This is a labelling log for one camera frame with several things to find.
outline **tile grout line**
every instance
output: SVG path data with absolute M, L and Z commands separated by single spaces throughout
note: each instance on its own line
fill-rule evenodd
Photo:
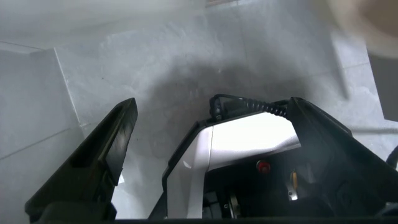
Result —
M 79 116 L 77 115 L 76 106 L 75 106 L 75 103 L 73 102 L 72 96 L 71 96 L 70 91 L 69 91 L 69 88 L 68 88 L 67 78 L 65 77 L 65 74 L 63 73 L 63 69 L 62 69 L 62 65 L 61 65 L 60 58 L 58 57 L 57 50 L 56 50 L 55 48 L 53 48 L 53 49 L 54 49 L 54 52 L 55 52 L 55 56 L 56 56 L 56 58 L 57 58 L 58 66 L 60 67 L 60 70 L 61 70 L 61 74 L 62 74 L 62 77 L 63 77 L 63 81 L 65 82 L 65 87 L 67 88 L 67 92 L 68 92 L 68 95 L 69 95 L 70 103 L 71 103 L 72 106 L 73 106 L 73 110 L 74 110 L 74 112 L 75 112 L 78 125 L 80 126 Z
M 40 49 L 40 48 L 37 48 L 37 47 L 30 47 L 30 46 L 26 46 L 26 45 L 22 45 L 22 44 L 13 44 L 13 43 L 6 42 L 6 41 L 0 41 L 0 43 L 12 44 L 12 45 L 16 45 L 16 46 L 20 46 L 20 47 L 27 47 L 27 48 L 36 49 L 36 50 L 44 50 L 44 49 Z
M 245 62 L 246 62 L 246 67 L 249 68 L 248 51 L 246 50 L 246 42 L 244 41 L 242 18 L 241 18 L 241 15 L 239 13 L 239 0 L 236 1 L 236 15 L 238 17 L 238 26 L 239 26 L 239 32 L 241 33 L 241 38 L 242 38 L 242 44 L 243 44 L 244 58 L 245 58 Z M 253 86 L 252 77 L 250 77 L 250 86 Z
M 12 156 L 12 155 L 14 155 L 14 154 L 17 154 L 18 152 L 22 152 L 22 151 L 24 151 L 25 149 L 28 149 L 28 148 L 30 148 L 30 147 L 36 145 L 36 144 L 42 143 L 42 142 L 44 142 L 44 141 L 46 141 L 46 140 L 48 140 L 48 139 L 50 139 L 50 138 L 52 138 L 52 137 L 54 137 L 54 136 L 56 136 L 56 135 L 58 135 L 58 134 L 64 133 L 65 131 L 68 131 L 68 130 L 70 130 L 70 129 L 71 129 L 71 128 L 64 129 L 64 130 L 62 130 L 62 131 L 59 131 L 59 132 L 57 132 L 57 133 L 55 133 L 55 134 L 52 134 L 52 135 L 46 137 L 46 138 L 43 138 L 42 140 L 39 140 L 39 141 L 37 141 L 37 142 L 35 142 L 35 143 L 33 143 L 33 144 L 30 144 L 30 145 L 28 145 L 28 146 L 25 146 L 25 147 L 23 147 L 22 149 L 18 149 L 17 151 L 12 152 L 12 153 L 10 153 L 10 154 L 8 154 L 8 155 L 6 155 L 6 156 L 0 158 L 0 161 L 1 161 L 2 159 L 8 158 L 8 157 L 10 157 L 10 156 Z

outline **white tiled wall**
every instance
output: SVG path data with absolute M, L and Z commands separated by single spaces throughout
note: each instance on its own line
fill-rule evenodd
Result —
M 0 51 L 0 223 L 27 223 L 25 202 L 83 140 L 54 50 Z

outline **cord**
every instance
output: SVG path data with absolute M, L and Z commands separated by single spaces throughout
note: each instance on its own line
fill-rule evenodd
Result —
M 210 99 L 210 114 L 215 121 L 225 119 L 227 117 L 226 111 L 223 109 L 220 98 L 229 98 L 232 100 L 239 100 L 246 113 L 254 113 L 258 111 L 268 112 L 276 116 L 281 116 L 287 119 L 287 103 L 288 100 L 276 101 L 275 103 L 267 103 L 265 101 L 254 100 L 250 98 L 233 96 L 228 94 L 216 94 Z

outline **gray marble tile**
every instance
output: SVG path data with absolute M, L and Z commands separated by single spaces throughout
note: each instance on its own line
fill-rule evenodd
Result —
M 368 50 L 363 39 L 336 29 L 331 29 L 330 35 L 341 68 L 369 63 Z
M 0 51 L 0 158 L 75 126 L 54 51 Z
M 82 142 L 80 128 L 68 129 L 0 159 L 0 223 L 29 223 L 26 201 Z
M 327 26 L 311 1 L 238 1 L 253 85 L 338 68 Z
M 208 86 L 240 85 L 242 77 L 225 70 L 246 61 L 235 14 L 228 7 L 211 9 L 185 21 L 57 48 L 81 124 L 98 122 L 131 96 L 139 111 L 149 111 L 192 99 Z

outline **machine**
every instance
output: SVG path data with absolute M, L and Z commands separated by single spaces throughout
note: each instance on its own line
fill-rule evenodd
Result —
M 131 98 L 26 203 L 30 221 L 398 223 L 396 170 L 315 105 L 220 94 L 210 115 L 170 158 L 148 220 L 114 220 L 111 204 L 137 120 Z

